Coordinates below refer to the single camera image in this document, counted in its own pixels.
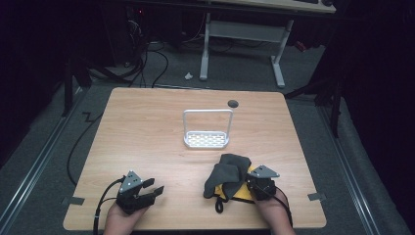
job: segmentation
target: person's left hand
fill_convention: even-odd
[[[105,235],[129,235],[132,233],[135,224],[148,208],[143,208],[128,215],[122,208],[114,203],[107,214],[107,221],[105,224]]]

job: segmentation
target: metal desk leg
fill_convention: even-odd
[[[200,80],[208,79],[208,38],[210,34],[210,13],[207,13],[207,23],[205,28],[205,46],[202,55],[201,75]]]
[[[291,32],[291,28],[293,27],[293,23],[294,23],[293,20],[288,21],[287,26],[286,26],[286,28],[283,32],[283,35],[282,35],[282,39],[281,39],[281,42],[280,42],[280,47],[278,49],[278,53],[277,53],[276,56],[271,56],[271,63],[272,63],[272,68],[274,68],[275,79],[277,80],[277,85],[280,88],[285,87],[283,74],[281,73],[281,68],[280,68],[280,59],[281,59],[281,56],[283,55],[284,48],[287,44],[288,37],[290,36],[290,32]]]

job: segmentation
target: human hand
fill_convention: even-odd
[[[135,211],[132,214],[125,213],[122,208],[114,203],[108,210],[104,235],[129,235],[135,224],[148,208]]]
[[[296,234],[293,227],[290,224],[287,211],[280,202],[273,198],[268,200],[258,201],[254,194],[252,194],[256,207],[258,208],[260,214],[264,220],[269,224],[274,235],[291,235]],[[286,206],[288,206],[288,201],[286,196],[281,190],[277,189],[275,197],[281,200]]]

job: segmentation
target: table top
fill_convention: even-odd
[[[218,3],[229,3],[229,4],[239,4],[239,5],[250,5],[256,7],[265,7],[265,8],[277,8],[277,9],[286,9],[294,11],[305,11],[312,13],[330,13],[333,14],[336,12],[334,6],[324,6],[321,0],[317,4],[305,3],[295,0],[209,0],[211,2]]]
[[[230,109],[229,100],[239,106],[233,109],[228,146],[188,149],[183,140],[183,111]],[[267,228],[255,205],[229,201],[219,214],[215,198],[203,197],[205,182],[225,153],[248,157],[253,166],[266,165],[281,175],[274,180],[289,199],[294,227],[325,226],[320,202],[307,197],[316,189],[281,93],[116,88],[73,194],[85,201],[82,206],[69,206],[64,227],[92,230],[105,189],[132,169],[144,180],[156,179],[150,190],[164,186],[137,230]],[[107,197],[115,197],[118,189],[113,187]],[[112,203],[102,205],[101,229]]]

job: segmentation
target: perforated basket base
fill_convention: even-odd
[[[222,149],[228,144],[226,133],[222,131],[189,131],[184,139],[189,148]]]

